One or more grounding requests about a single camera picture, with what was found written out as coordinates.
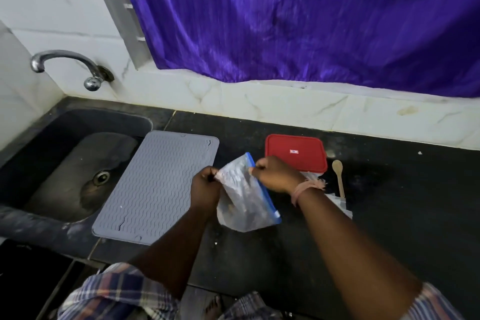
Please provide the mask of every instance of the pink thread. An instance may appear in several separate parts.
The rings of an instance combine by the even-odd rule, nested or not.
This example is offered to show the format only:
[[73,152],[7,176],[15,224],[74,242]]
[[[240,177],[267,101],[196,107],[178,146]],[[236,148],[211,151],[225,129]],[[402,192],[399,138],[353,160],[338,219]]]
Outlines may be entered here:
[[320,180],[305,180],[305,182],[299,183],[295,190],[292,192],[292,204],[293,206],[297,206],[297,201],[299,199],[299,196],[303,191],[309,188],[315,188],[319,190],[323,190],[325,188],[325,185],[327,183],[325,180],[320,179]]

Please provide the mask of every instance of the person's left hand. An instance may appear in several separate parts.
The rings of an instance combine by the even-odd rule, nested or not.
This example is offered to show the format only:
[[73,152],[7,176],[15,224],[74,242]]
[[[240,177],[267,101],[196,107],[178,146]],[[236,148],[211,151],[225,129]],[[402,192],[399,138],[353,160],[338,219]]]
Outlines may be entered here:
[[218,171],[218,168],[207,166],[191,181],[190,208],[200,208],[208,217],[216,213],[219,204],[222,184],[213,179]]

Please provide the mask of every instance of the checkered cloth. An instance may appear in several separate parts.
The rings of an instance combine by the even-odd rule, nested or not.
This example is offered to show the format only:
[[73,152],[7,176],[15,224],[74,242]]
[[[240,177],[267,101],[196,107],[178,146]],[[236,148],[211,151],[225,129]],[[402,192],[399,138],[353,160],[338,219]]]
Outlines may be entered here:
[[[127,263],[117,263],[86,279],[58,309],[58,320],[174,320],[179,309],[162,284]],[[219,320],[277,320],[282,315],[265,305],[257,292],[237,300]],[[402,320],[460,320],[461,315],[432,285],[422,293]]]

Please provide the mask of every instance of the faucet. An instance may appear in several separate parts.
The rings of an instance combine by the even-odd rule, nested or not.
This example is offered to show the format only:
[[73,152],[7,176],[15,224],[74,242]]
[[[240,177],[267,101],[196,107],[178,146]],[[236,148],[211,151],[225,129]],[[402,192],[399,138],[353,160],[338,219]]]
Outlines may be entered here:
[[83,86],[85,86],[88,91],[96,92],[102,85],[102,82],[112,82],[114,80],[113,74],[109,69],[98,66],[86,56],[72,52],[71,50],[45,50],[36,53],[30,60],[30,67],[35,72],[45,72],[45,61],[57,57],[73,58],[74,60],[83,62],[87,66],[92,76],[84,81]]

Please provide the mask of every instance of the countertop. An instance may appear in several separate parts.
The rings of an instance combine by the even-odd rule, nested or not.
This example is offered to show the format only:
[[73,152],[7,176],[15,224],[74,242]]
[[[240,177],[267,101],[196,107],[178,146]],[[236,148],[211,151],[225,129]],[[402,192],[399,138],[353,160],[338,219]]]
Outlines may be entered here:
[[[480,312],[476,300],[480,293],[479,151],[184,111],[173,114],[168,109],[108,101],[67,98],[59,103],[62,109],[73,105],[135,110],[152,119],[154,129],[218,137],[217,167],[245,152],[261,158],[265,138],[272,133],[320,138],[329,157],[324,175],[327,192],[338,195],[331,163],[340,159],[354,222],[421,280],[438,287],[465,318]],[[325,320],[349,319],[302,214],[285,195],[271,193],[271,197],[282,215],[279,225],[248,233],[234,232],[218,222],[208,225],[189,284],[235,297],[257,290],[267,305],[280,310]],[[90,230],[95,215],[83,220],[81,227],[67,224],[60,231],[63,234],[47,230],[45,235],[28,236],[22,234],[21,224],[7,229],[5,210],[0,210],[0,236],[12,238],[15,230],[21,230],[12,239],[60,253],[115,263],[145,248],[110,239],[97,241]]]

